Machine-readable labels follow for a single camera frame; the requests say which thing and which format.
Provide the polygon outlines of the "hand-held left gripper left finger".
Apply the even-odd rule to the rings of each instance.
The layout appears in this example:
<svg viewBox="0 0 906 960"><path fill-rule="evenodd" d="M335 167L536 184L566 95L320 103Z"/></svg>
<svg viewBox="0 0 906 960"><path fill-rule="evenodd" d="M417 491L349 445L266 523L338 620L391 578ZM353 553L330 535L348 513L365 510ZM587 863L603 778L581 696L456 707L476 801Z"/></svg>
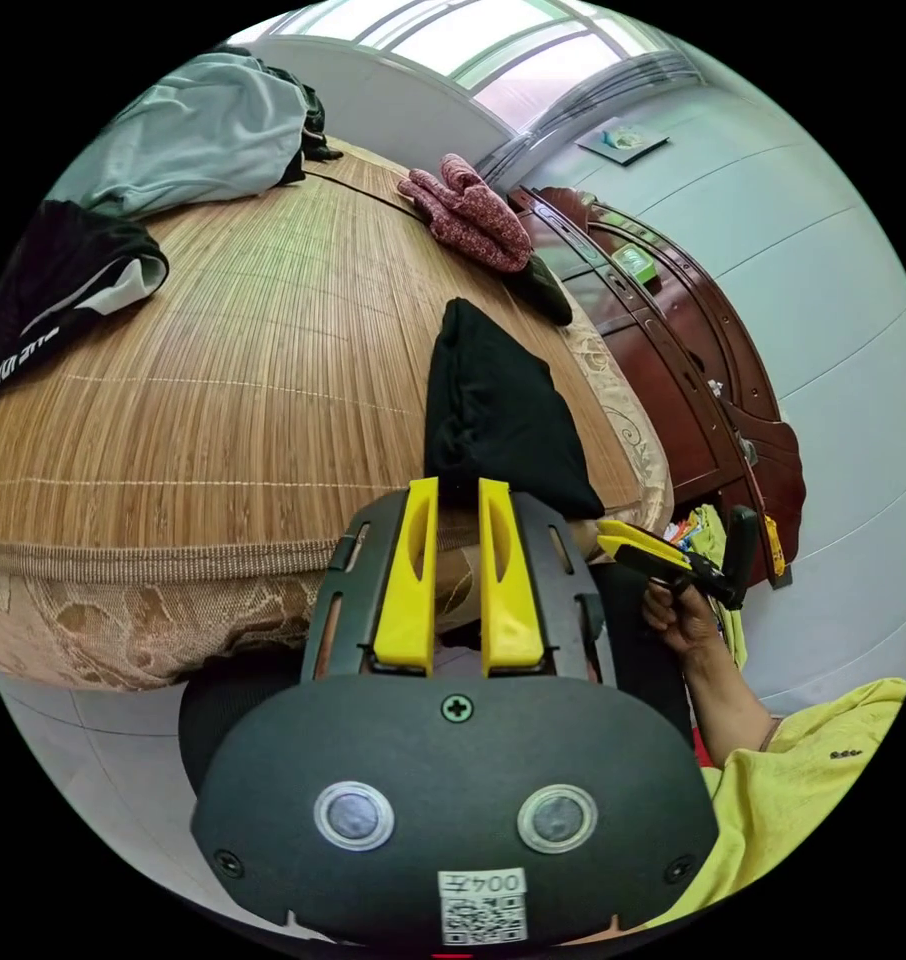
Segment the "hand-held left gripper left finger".
<svg viewBox="0 0 906 960"><path fill-rule="evenodd" d="M381 670L433 671L438 513L438 479L412 481L399 517L372 645Z"/></svg>

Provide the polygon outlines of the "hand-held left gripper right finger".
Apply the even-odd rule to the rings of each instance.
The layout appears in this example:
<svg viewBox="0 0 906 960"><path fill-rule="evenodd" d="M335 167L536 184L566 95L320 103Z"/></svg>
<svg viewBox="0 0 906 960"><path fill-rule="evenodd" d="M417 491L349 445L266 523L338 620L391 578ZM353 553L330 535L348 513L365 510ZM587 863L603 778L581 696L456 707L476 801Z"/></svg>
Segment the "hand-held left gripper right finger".
<svg viewBox="0 0 906 960"><path fill-rule="evenodd" d="M545 654L536 599L507 483L478 483L483 675L536 672Z"/></svg>

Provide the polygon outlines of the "person's right hand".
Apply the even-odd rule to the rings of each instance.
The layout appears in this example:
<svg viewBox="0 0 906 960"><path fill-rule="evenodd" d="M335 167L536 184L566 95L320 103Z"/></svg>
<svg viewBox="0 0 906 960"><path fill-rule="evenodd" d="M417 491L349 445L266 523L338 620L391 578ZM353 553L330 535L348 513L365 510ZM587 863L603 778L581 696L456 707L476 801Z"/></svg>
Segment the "person's right hand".
<svg viewBox="0 0 906 960"><path fill-rule="evenodd" d="M641 613L646 624L677 655L682 667L728 652L713 608L692 586L675 594L665 585L649 580Z"/></svg>

